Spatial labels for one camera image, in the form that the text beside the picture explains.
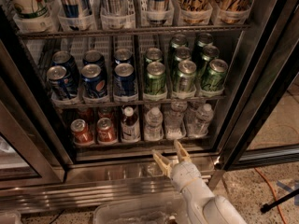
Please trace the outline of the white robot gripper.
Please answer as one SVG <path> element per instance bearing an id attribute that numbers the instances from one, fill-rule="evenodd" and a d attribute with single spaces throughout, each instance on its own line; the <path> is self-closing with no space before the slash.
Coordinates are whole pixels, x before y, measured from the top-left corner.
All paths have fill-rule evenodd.
<path id="1" fill-rule="evenodd" d="M 174 141 L 179 163 L 172 169 L 173 163 L 160 152 L 153 149 L 152 156 L 162 173 L 169 177 L 178 192 L 184 189 L 194 190 L 202 184 L 202 177 L 197 167 L 191 162 L 191 157 L 179 140 Z"/>

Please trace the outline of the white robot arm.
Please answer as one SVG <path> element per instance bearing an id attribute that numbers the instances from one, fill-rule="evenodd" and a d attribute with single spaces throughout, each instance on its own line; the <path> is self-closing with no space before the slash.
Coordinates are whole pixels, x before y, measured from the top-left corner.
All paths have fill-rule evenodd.
<path id="1" fill-rule="evenodd" d="M 178 140 L 174 141 L 174 147 L 178 163 L 173 163 L 157 150 L 152 150 L 152 155 L 185 200 L 189 221 L 192 224 L 247 224 L 226 198 L 212 192 Z"/>

